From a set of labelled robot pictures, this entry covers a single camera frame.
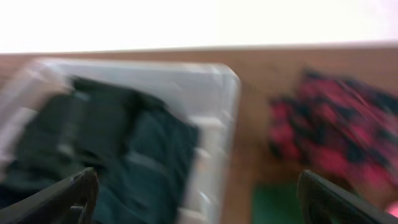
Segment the large black garment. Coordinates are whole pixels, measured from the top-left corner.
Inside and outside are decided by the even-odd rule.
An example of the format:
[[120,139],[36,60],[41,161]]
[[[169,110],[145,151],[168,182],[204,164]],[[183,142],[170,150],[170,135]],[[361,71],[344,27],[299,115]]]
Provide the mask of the large black garment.
[[75,163],[13,162],[1,182],[1,208],[8,207],[71,176],[84,167]]

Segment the red plaid flannel shirt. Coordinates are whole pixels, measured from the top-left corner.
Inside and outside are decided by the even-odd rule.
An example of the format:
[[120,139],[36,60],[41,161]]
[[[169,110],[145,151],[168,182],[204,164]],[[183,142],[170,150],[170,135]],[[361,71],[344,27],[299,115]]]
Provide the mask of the red plaid flannel shirt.
[[307,70],[269,105],[276,157],[344,179],[372,202],[397,200],[397,95]]

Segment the black cloth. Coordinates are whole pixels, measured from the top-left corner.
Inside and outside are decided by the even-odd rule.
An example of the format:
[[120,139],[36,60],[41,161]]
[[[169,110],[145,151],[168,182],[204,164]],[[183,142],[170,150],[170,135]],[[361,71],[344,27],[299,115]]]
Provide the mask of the black cloth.
[[55,179],[85,166],[102,169],[120,153],[140,109],[137,91],[76,78],[27,124],[7,173]]
[[200,130],[167,110],[143,111],[124,142],[126,153],[101,179],[97,223],[171,224],[177,219]]

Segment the dark green cloth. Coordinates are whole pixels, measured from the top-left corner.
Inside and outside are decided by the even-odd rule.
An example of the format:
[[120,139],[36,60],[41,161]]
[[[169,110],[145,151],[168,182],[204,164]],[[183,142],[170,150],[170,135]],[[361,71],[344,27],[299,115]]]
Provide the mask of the dark green cloth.
[[256,185],[252,193],[252,224],[304,224],[297,184]]

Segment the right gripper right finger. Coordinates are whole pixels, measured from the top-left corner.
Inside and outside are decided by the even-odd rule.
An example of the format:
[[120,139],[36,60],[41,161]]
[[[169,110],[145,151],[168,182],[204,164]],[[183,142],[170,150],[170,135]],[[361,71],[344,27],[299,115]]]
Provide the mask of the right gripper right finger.
[[310,170],[300,174],[297,197],[306,224],[397,224],[397,217]]

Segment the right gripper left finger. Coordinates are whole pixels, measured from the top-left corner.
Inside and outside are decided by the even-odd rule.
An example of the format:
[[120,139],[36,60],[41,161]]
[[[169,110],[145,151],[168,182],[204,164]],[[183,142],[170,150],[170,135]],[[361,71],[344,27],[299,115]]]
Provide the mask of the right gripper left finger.
[[99,191],[94,168],[85,168],[1,209],[1,223],[89,224]]

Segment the pink garment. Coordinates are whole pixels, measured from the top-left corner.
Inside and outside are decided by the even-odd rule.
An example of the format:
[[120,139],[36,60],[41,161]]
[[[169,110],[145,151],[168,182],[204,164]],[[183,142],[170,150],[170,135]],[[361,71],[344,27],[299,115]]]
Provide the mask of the pink garment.
[[385,212],[397,218],[398,217],[398,201],[390,203],[386,207]]

